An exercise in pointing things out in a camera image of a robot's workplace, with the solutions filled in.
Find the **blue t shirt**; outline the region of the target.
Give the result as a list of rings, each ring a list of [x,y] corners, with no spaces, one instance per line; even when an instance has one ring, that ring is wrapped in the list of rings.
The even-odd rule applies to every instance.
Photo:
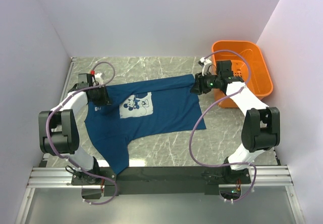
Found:
[[[115,174],[129,165],[128,144],[138,138],[205,130],[193,75],[107,86],[112,105],[88,104],[85,126],[96,150]]]

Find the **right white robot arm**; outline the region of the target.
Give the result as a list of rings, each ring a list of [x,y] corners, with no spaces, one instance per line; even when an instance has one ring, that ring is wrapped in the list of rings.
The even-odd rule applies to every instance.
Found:
[[[199,64],[203,66],[202,72],[195,74],[191,93],[201,95],[218,89],[225,94],[224,98],[231,99],[245,116],[241,132],[242,143],[219,167],[220,178],[225,183],[234,183],[259,155],[279,145],[280,111],[259,100],[242,77],[234,75],[230,60],[218,61],[215,74],[208,70],[211,66],[210,60],[202,58]]]

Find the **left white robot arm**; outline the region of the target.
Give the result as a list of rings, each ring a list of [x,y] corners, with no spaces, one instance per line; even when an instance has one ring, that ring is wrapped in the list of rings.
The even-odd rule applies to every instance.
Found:
[[[38,115],[39,143],[43,153],[57,156],[73,166],[70,169],[76,178],[88,184],[103,184],[113,180],[104,177],[95,157],[89,155],[81,146],[75,115],[89,102],[96,106],[110,105],[104,85],[90,87],[88,83],[76,87],[58,106],[42,111]]]

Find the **orange plastic basket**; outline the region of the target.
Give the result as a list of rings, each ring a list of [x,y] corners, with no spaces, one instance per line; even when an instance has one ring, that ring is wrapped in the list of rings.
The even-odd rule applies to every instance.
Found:
[[[212,51],[219,51],[212,56],[213,64],[217,61],[230,60],[232,71],[235,76],[242,77],[244,81],[248,78],[248,69],[240,57],[227,52],[231,50],[244,57],[251,71],[251,79],[247,83],[251,92],[260,100],[269,96],[273,91],[273,83],[268,72],[265,60],[260,48],[250,41],[220,40],[213,44]]]

